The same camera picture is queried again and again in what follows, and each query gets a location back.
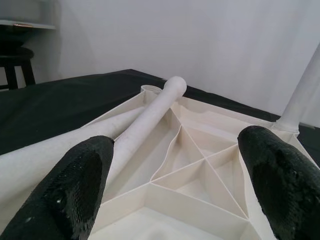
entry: white cylindrical pole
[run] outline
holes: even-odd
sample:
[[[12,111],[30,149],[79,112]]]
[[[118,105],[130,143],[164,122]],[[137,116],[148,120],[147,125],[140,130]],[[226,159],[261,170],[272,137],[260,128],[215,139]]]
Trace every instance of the white cylindrical pole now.
[[[158,96],[115,141],[112,164],[106,180],[106,190],[108,190],[108,185],[113,182],[125,167],[171,105],[177,98],[182,97],[186,89],[187,84],[183,78],[178,76],[170,78]]]
[[[97,135],[115,139],[144,110],[134,110],[0,156],[0,203],[36,185],[74,145]]]
[[[320,85],[320,44],[315,50],[301,80],[281,118],[273,127],[277,130],[299,133],[300,120],[307,109],[313,94]]]

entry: textured rubber pad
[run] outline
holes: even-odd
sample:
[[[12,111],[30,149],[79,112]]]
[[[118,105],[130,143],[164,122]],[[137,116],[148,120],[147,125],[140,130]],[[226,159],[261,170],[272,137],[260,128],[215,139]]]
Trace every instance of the textured rubber pad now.
[[[114,152],[95,136],[71,148],[38,184],[0,240],[86,240],[94,225]]]
[[[245,128],[238,143],[274,235],[279,240],[320,240],[320,170],[264,127]]]

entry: stool leg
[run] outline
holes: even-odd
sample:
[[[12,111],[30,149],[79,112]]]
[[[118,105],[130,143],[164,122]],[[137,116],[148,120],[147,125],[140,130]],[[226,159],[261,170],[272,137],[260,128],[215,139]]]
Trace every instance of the stool leg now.
[[[36,84],[34,72],[32,71],[32,66],[30,60],[23,61],[21,64],[23,77],[25,84],[27,86]]]
[[[6,65],[4,66],[6,80],[8,82],[9,90],[17,89],[18,83],[17,83],[17,77],[16,77],[16,71],[14,65]]]

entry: white rod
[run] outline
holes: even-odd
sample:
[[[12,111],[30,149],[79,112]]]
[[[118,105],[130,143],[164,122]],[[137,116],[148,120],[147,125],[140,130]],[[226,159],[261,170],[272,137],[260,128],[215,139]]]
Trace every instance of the white rod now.
[[[0,203],[38,184],[74,145],[98,135],[115,139],[144,109],[142,106],[1,155]]]
[[[113,182],[125,167],[171,105],[183,96],[186,89],[187,84],[183,78],[178,76],[170,78],[159,95],[116,140],[113,159],[106,180],[106,190],[108,190],[108,185]]]
[[[299,123],[312,96],[320,85],[320,43],[296,86],[288,105],[279,120],[273,125],[275,129],[299,133]]]

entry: black table surface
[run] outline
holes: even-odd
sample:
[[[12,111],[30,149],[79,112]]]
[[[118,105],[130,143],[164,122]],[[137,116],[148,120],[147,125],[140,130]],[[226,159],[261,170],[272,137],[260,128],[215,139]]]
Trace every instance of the black table surface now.
[[[0,92],[0,155],[77,129],[164,80],[128,69]],[[274,122],[279,116],[193,87],[185,97]],[[299,141],[320,166],[320,129],[300,126]]]

